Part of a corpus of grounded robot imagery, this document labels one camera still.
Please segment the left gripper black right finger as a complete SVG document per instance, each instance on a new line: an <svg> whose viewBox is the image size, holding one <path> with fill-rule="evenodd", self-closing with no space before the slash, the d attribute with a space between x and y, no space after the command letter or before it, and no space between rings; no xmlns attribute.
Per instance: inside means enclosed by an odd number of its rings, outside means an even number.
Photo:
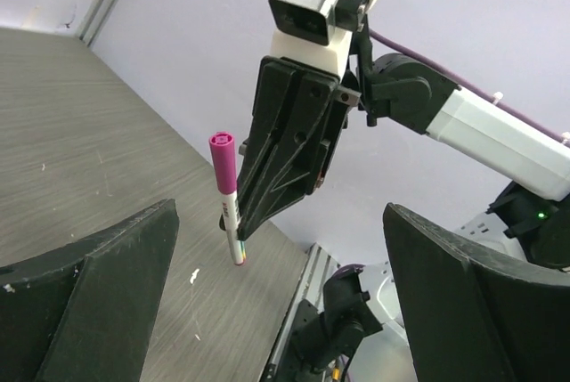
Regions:
<svg viewBox="0 0 570 382"><path fill-rule="evenodd" d="M401 205L387 252L420 381L567 381L569 276L449 232Z"/></svg>

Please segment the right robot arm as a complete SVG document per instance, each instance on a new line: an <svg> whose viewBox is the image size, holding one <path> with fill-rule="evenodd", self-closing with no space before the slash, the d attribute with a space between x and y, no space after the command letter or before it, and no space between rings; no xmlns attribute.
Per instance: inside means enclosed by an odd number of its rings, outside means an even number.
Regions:
<svg viewBox="0 0 570 382"><path fill-rule="evenodd" d="M241 225L263 222L321 184L346 114L387 117L509 178L458 234L390 204L383 230L405 337L420 381L569 378L569 149L401 54L362 59L335 79L262 60L241 145Z"/></svg>

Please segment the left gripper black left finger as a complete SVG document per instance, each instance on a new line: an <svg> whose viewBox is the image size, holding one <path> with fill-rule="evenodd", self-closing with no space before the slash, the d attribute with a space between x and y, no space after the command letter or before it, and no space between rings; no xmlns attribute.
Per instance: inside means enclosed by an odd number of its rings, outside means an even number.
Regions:
<svg viewBox="0 0 570 382"><path fill-rule="evenodd" d="M3 381L137 381L179 231L161 200L1 269Z"/></svg>

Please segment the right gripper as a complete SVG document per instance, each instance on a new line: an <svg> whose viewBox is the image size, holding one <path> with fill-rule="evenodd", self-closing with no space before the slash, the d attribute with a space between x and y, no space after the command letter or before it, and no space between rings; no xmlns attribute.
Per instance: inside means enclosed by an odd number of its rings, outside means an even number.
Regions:
<svg viewBox="0 0 570 382"><path fill-rule="evenodd" d="M371 75L357 56L348 57L340 83L330 75L294 72L282 59L262 59L238 177L240 240L314 192L350 110L364 112L367 126L374 126Z"/></svg>

